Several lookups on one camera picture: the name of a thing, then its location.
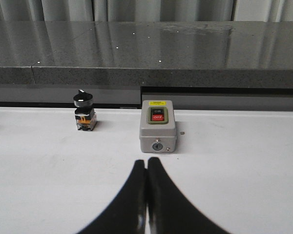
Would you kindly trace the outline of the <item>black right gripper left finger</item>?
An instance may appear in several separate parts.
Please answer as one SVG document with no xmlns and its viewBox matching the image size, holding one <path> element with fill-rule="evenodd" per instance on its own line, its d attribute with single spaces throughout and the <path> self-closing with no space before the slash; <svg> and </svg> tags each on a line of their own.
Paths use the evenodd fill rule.
<svg viewBox="0 0 293 234">
<path fill-rule="evenodd" d="M 130 175 L 110 204 L 81 234 L 143 234 L 146 225 L 146 178 L 143 160 L 134 162 Z"/>
</svg>

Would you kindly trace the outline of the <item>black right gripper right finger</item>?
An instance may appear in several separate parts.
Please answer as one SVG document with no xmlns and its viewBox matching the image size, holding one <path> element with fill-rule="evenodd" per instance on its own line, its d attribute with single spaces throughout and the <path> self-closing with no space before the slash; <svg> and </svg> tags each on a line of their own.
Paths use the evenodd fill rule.
<svg viewBox="0 0 293 234">
<path fill-rule="evenodd" d="M 148 209 L 152 234 L 226 234 L 182 194 L 157 157 L 148 160 Z"/>
</svg>

